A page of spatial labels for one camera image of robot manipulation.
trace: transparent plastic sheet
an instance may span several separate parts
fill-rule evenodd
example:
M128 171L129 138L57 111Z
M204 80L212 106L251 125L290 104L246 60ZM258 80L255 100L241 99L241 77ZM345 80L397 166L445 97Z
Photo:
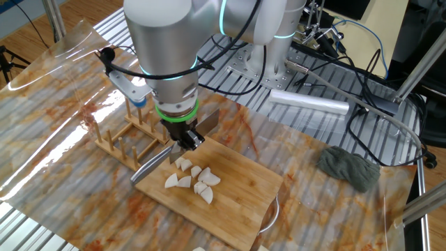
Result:
M134 190L132 171L95 145L93 120L102 134L126 125L124 97L93 54L106 44L81 22L0 91L0 199L83 250L232 250ZM117 64L137 68L116 52ZM382 167L361 194L317 169L326 144L206 90L199 100L199 119L220 108L213 139L284 177L279 218L253 250L404 250L416 167ZM152 108L149 99L145 119ZM148 143L137 130L123 139L139 151Z

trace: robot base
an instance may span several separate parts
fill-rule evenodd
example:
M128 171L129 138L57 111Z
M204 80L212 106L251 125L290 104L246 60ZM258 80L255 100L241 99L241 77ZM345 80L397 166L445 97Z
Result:
M247 45L244 48L239 49L233 57L227 63L227 70L231 70L233 73L245 77L253 82L257 82L260 77L260 72L256 73L247 67L246 60L251 54L252 45ZM300 59L297 53L289 52L288 58ZM286 69L283 75L267 76L264 75L261 85L268 89L277 89L283 91L287 88L290 81L294 78L297 72L291 69Z

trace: gray cloth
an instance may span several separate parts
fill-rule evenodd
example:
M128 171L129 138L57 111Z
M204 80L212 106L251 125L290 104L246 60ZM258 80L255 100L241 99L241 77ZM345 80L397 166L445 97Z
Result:
M333 178L347 180L360 192L372 188L380 176L379 165L337 146L323 150L317 166Z

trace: green light ring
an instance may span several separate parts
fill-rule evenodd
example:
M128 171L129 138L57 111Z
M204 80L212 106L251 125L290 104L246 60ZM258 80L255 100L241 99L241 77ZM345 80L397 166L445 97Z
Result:
M167 122L171 122L171 123L181 123L184 121L188 121L191 118L193 118L195 116L195 114L197 114L198 111L198 100L197 103L195 104L195 108L187 115L181 118L171 118L169 116L164 115L160 109L158 109L158 106L155 106L156 112L158 113L158 115L160 115L161 119L164 119Z

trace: metal bracket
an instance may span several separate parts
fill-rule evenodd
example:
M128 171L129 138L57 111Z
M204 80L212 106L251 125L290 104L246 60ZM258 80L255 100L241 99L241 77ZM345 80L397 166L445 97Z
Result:
M249 69L246 64L252 51L252 46L246 46L243 49L238 50L233 57L227 63L227 70L233 73L245 77L253 82L259 80L261 73L255 73ZM299 56L295 52L289 52L289 57L296 59ZM277 89L283 91L289 85L290 81L294 78L296 71L286 69L286 72L282 76L263 76L261 85L268 89Z
M142 107L146 104L146 96L152 91L150 86L147 84L136 86L117 70L109 73L109 79L135 106Z

